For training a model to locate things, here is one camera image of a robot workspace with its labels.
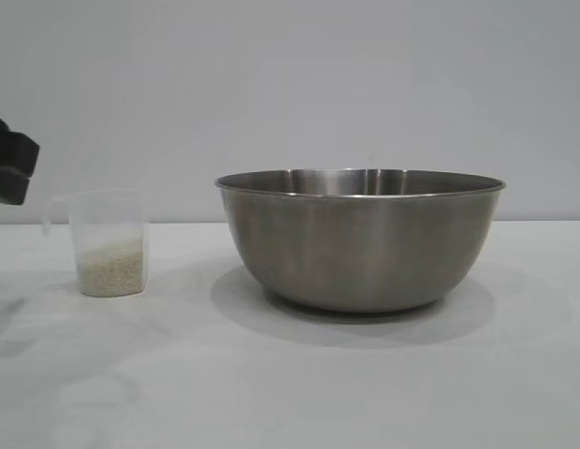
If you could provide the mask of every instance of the rice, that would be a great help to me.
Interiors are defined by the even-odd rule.
[[[144,289],[144,245],[142,239],[111,243],[80,255],[80,291],[89,297],[119,297]]]

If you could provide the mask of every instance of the dark object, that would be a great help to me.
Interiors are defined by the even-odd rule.
[[[23,204],[40,147],[0,119],[0,203]]]

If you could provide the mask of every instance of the stainless steel bowl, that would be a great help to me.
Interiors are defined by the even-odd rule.
[[[433,171],[241,173],[217,180],[247,269],[267,289],[331,311],[439,299],[465,277],[504,182]]]

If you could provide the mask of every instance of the white wall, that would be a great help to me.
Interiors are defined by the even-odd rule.
[[[580,0],[0,0],[0,117],[41,145],[27,204],[144,186],[223,218],[215,177],[409,167],[580,219]]]

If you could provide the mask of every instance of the plastic measuring cup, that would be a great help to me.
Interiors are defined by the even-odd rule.
[[[43,211],[45,234],[51,228],[53,206],[59,202],[67,205],[80,292],[90,297],[119,297],[143,291],[149,237],[140,191],[55,196]]]

